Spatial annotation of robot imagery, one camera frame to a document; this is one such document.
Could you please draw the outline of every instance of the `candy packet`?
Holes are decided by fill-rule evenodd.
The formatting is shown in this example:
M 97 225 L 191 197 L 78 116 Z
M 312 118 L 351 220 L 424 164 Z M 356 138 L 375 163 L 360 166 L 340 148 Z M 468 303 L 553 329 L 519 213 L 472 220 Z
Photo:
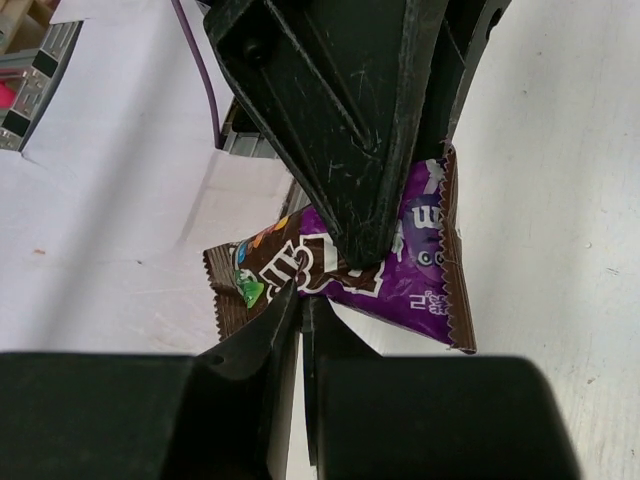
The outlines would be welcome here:
M 301 296 L 336 303 L 453 348 L 476 350 L 455 230 L 456 153 L 412 165 L 391 251 L 365 270 L 347 266 L 308 206 L 237 243 L 204 252 L 220 338 L 259 315 L 291 279 Z

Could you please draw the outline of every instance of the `white surface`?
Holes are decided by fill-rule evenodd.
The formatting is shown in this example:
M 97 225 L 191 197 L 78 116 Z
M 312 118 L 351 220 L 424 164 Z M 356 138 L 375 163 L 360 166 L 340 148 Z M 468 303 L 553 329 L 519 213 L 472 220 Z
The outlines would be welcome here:
M 86 22 L 25 153 L 37 164 L 2 154 L 1 348 L 202 350 L 213 323 L 200 250 L 276 214 L 285 174 L 249 186 L 246 165 L 211 161 L 177 21 L 168 2 L 145 8 Z M 480 351 L 543 369 L 587 479 L 640 478 L 639 22 L 633 1 L 515 0 L 455 138 Z M 345 318 L 383 352 L 443 351 Z M 294 414 L 291 477 L 303 480 L 299 402 Z
M 214 154 L 205 98 L 168 2 L 85 23 L 24 155 L 2 152 L 0 348 L 196 353 L 217 341 L 201 252 L 276 220 L 290 176 Z
M 126 23 L 128 16 L 142 12 L 152 1 L 154 0 L 62 0 L 53 13 L 51 24 L 91 19 Z

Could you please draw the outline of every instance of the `wire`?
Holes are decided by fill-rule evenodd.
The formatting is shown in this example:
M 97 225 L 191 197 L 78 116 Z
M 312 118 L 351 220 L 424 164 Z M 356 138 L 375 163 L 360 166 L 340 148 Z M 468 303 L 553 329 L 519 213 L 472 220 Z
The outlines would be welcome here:
M 193 32 L 189 26 L 189 20 L 187 19 L 187 15 L 184 13 L 180 0 L 171 0 L 171 3 L 173 4 L 173 9 L 176 11 L 178 21 L 180 22 L 184 36 L 187 39 L 187 43 L 189 44 L 189 50 L 191 50 L 193 59 L 196 61 L 198 72 L 200 72 L 200 77 L 204 83 L 204 89 L 207 92 L 209 109 L 211 110 L 211 123 L 213 124 L 213 143 L 217 149 L 221 149 L 222 145 L 220 138 L 220 119 L 218 118 L 218 103 L 216 102 L 216 95 L 213 92 L 213 85 L 211 85 L 211 78 L 207 72 L 207 67 L 204 64 L 204 60 L 202 59 L 202 55 L 198 49 L 198 43 L 193 36 Z

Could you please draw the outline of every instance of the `gray metal device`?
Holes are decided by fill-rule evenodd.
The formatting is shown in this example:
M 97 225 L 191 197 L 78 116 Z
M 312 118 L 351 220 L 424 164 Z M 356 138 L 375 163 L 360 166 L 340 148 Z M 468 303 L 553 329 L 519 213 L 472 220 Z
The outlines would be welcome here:
M 19 83 L 13 105 L 0 109 L 0 149 L 24 148 L 60 83 L 81 26 L 52 25 L 39 48 L 0 56 L 0 80 Z

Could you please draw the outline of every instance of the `pink object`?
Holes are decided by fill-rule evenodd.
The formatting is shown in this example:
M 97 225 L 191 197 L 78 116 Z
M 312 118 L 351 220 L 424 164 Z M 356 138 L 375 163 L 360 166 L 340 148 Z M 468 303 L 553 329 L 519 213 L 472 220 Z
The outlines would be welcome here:
M 0 82 L 0 108 L 11 108 L 16 99 L 16 92 Z

